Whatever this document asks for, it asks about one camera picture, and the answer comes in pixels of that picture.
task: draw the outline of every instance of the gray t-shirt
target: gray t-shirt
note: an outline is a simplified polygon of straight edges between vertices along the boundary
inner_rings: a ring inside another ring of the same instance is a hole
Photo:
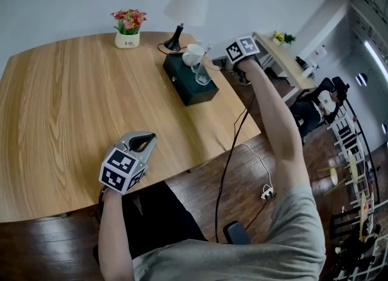
[[[274,211],[265,243],[185,240],[137,257],[133,270],[142,281],[318,280],[325,258],[321,220],[310,186],[303,185]]]

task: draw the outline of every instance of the white flower pot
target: white flower pot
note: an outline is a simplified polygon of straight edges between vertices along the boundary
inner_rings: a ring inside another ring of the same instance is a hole
[[[140,43],[140,31],[135,35],[122,35],[117,31],[115,45],[118,48],[135,48]]]
[[[272,41],[273,43],[275,43],[276,45],[280,45],[281,42],[279,40],[277,40],[277,38],[272,38]]]

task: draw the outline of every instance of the black box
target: black box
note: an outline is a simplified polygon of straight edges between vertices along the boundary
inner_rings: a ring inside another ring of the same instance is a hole
[[[217,94],[218,87],[213,81],[203,86],[195,81],[195,74],[191,67],[184,64],[183,53],[172,53],[167,55],[163,68],[171,79],[176,91],[181,97],[184,105],[198,104],[213,99]]]

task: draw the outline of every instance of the black lamp base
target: black lamp base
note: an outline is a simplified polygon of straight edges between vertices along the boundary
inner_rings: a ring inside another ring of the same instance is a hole
[[[179,37],[183,30],[183,24],[176,26],[176,30],[171,39],[165,41],[164,46],[171,51],[179,51],[181,46],[179,45]]]

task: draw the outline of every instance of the power strip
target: power strip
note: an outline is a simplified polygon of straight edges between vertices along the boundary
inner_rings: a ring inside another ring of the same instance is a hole
[[[263,200],[267,200],[269,197],[272,197],[273,195],[273,187],[268,187],[265,192],[261,194],[261,198]]]

